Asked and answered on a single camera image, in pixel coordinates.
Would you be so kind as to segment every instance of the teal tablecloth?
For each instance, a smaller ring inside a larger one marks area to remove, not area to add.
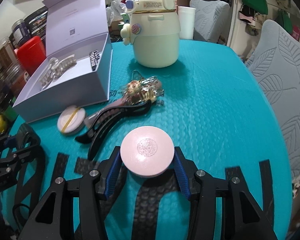
[[[239,57],[225,46],[181,40],[175,64],[151,69],[136,63],[132,46],[114,43],[111,100],[120,97],[116,90],[130,81],[135,69],[145,77],[158,76],[165,90],[164,97],[159,98],[149,114],[116,125],[96,160],[108,158],[114,146],[120,145],[130,130],[143,125],[157,126],[170,135],[175,146],[181,147],[186,158],[194,160],[198,168],[215,177],[225,178],[226,167],[240,166],[252,195],[262,207],[259,162],[269,159],[273,178],[274,231],[278,239],[283,240],[292,203],[288,155],[274,112]],[[89,106],[86,111],[91,114],[101,107]],[[70,155],[66,179],[80,177],[74,173],[76,160],[87,158],[89,146],[75,142],[74,136],[61,135],[56,127],[57,119],[58,116],[52,116],[31,124],[47,154],[42,194],[49,187],[58,152]],[[19,117],[11,134],[16,133],[22,122]],[[144,181],[128,172],[125,186],[105,219],[110,240],[131,239],[136,196]],[[11,203],[6,203],[13,191],[11,188],[3,194],[4,213],[11,223]],[[156,239],[186,239],[189,209],[189,202],[180,192],[165,194],[159,205]],[[76,228],[79,223],[77,207],[74,218]],[[218,200],[215,239],[220,239],[220,228],[221,201]]]

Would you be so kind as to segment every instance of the chair backrest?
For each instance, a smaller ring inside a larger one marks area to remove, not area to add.
[[[277,117],[290,159],[293,182],[300,180],[300,43],[266,20],[260,41],[246,62]]]
[[[194,29],[204,40],[216,43],[228,19],[229,4],[223,1],[191,0],[190,7],[196,8]]]

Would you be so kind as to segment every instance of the purple jar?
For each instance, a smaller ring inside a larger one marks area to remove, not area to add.
[[[22,20],[22,19],[17,20],[12,25],[11,29],[12,29],[13,37],[19,47],[21,47],[29,39],[31,39],[30,33],[28,31],[28,28],[27,28],[24,20]]]

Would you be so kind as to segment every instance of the table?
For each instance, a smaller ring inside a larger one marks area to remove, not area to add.
[[[225,168],[240,166],[245,181],[261,208],[274,210],[274,231],[285,238],[291,214],[291,176],[288,154],[274,113],[253,76],[228,47],[199,41],[180,41],[178,61],[167,68],[151,69],[136,63],[132,46],[113,43],[111,100],[120,97],[118,89],[130,81],[135,69],[143,76],[157,75],[165,89],[150,113],[126,119],[108,134],[96,156],[110,156],[132,129],[152,125],[165,130],[185,157],[199,169],[225,178]],[[103,105],[86,107],[88,114]],[[43,192],[49,187],[58,152],[69,155],[66,179],[81,177],[74,173],[77,158],[87,158],[89,145],[80,145],[74,136],[64,137],[56,127],[58,116],[31,124],[41,138],[47,154]],[[10,134],[23,122],[19,117]],[[238,168],[228,175],[240,173]],[[267,182],[273,180],[273,187]],[[185,239],[189,223],[189,202],[178,191],[171,170],[159,179],[143,179],[127,170],[121,174],[121,192],[106,209],[105,225],[114,239]],[[268,200],[263,200],[263,190]],[[11,210],[5,205],[14,188],[3,193],[3,212],[12,223]],[[74,209],[75,228],[78,209]],[[220,238],[221,200],[217,200],[215,239]]]

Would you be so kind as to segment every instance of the open box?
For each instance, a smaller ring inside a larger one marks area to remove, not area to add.
[[[48,7],[47,59],[28,80],[13,105],[26,121],[61,113],[70,105],[86,106],[109,100],[112,46],[105,0],[44,0]],[[93,71],[89,53],[98,50]],[[40,76],[49,60],[74,54],[77,64],[42,89]]]

